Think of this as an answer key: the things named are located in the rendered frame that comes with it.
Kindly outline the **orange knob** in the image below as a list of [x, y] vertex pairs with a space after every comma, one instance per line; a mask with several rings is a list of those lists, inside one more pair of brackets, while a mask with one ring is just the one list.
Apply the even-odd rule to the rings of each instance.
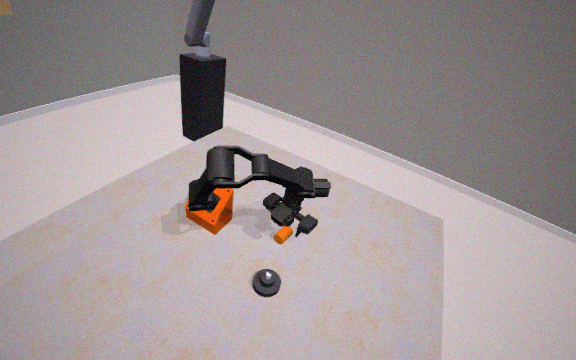
[[278, 244], [282, 244], [288, 237], [291, 237], [293, 231], [290, 227], [283, 227], [278, 233], [274, 235], [274, 240]]

